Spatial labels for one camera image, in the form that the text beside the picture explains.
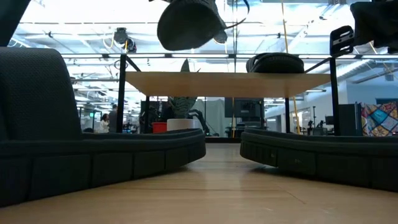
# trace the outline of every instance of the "white wall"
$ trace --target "white wall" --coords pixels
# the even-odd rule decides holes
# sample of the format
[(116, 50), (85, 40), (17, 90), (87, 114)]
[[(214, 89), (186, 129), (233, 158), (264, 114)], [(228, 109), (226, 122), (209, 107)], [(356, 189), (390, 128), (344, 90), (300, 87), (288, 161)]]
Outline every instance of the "white wall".
[[(324, 88), (326, 92), (321, 93), (309, 93), (305, 96), (303, 101), (297, 101), (297, 110), (305, 108), (311, 108), (311, 116), (313, 116), (312, 107), (315, 106), (316, 122), (319, 123), (321, 120), (325, 120), (325, 116), (333, 115), (333, 107), (331, 104), (331, 88)], [(347, 84), (345, 81), (339, 82), (338, 84), (338, 98), (339, 104), (347, 104)], [(290, 112), (294, 111), (293, 101), (290, 101)], [(277, 106), (267, 110), (265, 117), (270, 118), (273, 116), (282, 115), (282, 132), (286, 132), (285, 129), (285, 106)]]
[(347, 85), (348, 103), (376, 104), (377, 98), (398, 98), (395, 85)]

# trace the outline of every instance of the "light wood floor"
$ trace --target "light wood floor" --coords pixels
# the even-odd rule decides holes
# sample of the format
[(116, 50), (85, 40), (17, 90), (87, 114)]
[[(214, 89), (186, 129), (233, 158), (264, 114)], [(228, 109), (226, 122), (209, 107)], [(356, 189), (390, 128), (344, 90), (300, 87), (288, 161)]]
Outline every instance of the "light wood floor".
[(0, 209), (0, 223), (398, 223), (398, 194), (275, 175), (238, 144), (180, 170)]

